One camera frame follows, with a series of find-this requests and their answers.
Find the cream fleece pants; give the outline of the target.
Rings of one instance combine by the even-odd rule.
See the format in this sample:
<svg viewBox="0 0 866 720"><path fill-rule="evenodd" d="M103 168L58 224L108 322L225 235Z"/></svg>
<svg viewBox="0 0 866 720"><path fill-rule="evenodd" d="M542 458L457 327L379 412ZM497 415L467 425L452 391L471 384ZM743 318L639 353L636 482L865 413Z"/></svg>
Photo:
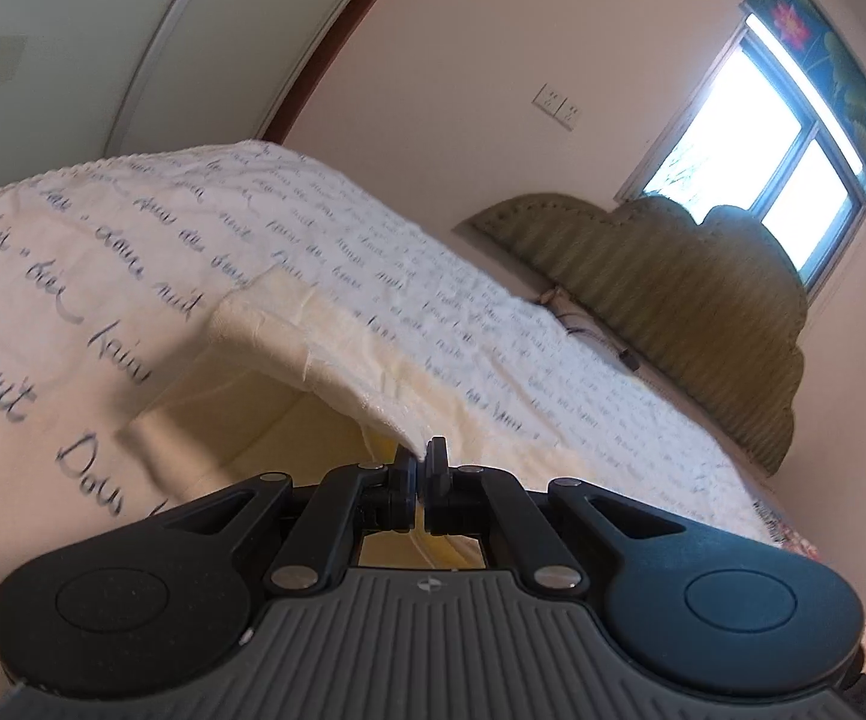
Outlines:
<svg viewBox="0 0 866 720"><path fill-rule="evenodd" d="M262 472L298 486L446 440L487 463L492 429L454 390L319 289L267 273L223 298L186 372L132 419L124 444L174 500Z"/></svg>

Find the pink floral blanket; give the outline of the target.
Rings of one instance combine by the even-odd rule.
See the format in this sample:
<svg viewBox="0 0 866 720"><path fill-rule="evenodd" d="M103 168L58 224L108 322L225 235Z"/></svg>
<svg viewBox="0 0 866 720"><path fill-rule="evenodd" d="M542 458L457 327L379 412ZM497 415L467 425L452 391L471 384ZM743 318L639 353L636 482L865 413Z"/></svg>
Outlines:
<svg viewBox="0 0 866 720"><path fill-rule="evenodd" d="M775 505L763 497L755 497L753 509L768 530L769 539L773 541L775 546L788 553L812 559L812 561L822 561L817 546L812 541L808 541L802 533L797 532L796 528L792 527L792 523L776 509Z"/></svg>

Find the olive green padded headboard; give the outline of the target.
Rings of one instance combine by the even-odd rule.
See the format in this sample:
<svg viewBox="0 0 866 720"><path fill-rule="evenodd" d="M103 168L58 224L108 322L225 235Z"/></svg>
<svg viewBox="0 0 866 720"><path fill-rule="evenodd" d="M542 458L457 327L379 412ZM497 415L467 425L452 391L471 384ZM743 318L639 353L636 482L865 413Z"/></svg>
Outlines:
<svg viewBox="0 0 866 720"><path fill-rule="evenodd" d="M615 210L529 193L469 220L589 316L773 475L791 449L807 289L775 236L737 206L696 221L664 197Z"/></svg>

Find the white script-print bedspread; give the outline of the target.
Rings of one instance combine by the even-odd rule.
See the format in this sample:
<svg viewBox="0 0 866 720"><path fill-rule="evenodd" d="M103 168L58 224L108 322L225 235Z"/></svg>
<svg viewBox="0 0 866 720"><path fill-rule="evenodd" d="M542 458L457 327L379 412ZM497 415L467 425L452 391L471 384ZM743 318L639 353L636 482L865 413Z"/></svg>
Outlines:
<svg viewBox="0 0 866 720"><path fill-rule="evenodd" d="M191 366L221 300L267 273L319 289L454 390L495 434L483 465L531 488L581 476L769 540L703 427L339 172L244 142L0 188L0 583L184 502L122 433Z"/></svg>

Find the white sliding wardrobe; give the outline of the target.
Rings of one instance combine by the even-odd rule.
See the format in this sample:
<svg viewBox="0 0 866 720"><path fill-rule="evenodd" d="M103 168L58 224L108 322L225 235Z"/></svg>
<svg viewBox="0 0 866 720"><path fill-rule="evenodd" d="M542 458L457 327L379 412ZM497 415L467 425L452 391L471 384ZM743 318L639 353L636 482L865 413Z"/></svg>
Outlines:
<svg viewBox="0 0 866 720"><path fill-rule="evenodd" d="M259 137L350 0L0 0L0 187Z"/></svg>

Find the blue floral window valance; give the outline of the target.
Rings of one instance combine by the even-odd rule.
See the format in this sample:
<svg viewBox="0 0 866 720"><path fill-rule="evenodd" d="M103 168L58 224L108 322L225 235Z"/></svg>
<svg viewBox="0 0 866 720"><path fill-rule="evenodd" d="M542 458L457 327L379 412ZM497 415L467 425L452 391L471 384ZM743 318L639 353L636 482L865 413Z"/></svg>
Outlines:
<svg viewBox="0 0 866 720"><path fill-rule="evenodd" d="M817 106L866 192L866 73L814 0L744 0L748 22Z"/></svg>

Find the white wall socket plate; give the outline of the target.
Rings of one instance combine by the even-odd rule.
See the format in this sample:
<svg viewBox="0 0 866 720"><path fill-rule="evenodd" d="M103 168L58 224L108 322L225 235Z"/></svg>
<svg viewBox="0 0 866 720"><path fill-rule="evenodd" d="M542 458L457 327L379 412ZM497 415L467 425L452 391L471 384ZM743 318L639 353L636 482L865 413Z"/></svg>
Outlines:
<svg viewBox="0 0 866 720"><path fill-rule="evenodd" d="M565 103L565 96L550 85L543 85L532 99L532 104L550 117L558 114L563 103Z"/></svg>

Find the window with metal frame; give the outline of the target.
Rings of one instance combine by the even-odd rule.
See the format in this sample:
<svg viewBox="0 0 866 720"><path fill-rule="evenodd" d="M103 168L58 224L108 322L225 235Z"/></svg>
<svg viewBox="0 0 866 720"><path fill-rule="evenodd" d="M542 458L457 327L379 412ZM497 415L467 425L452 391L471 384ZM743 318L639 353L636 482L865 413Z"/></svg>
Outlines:
<svg viewBox="0 0 866 720"><path fill-rule="evenodd" d="M866 216L866 169L819 90L747 13L687 104L618 190L701 223L734 206L762 223L819 294Z"/></svg>

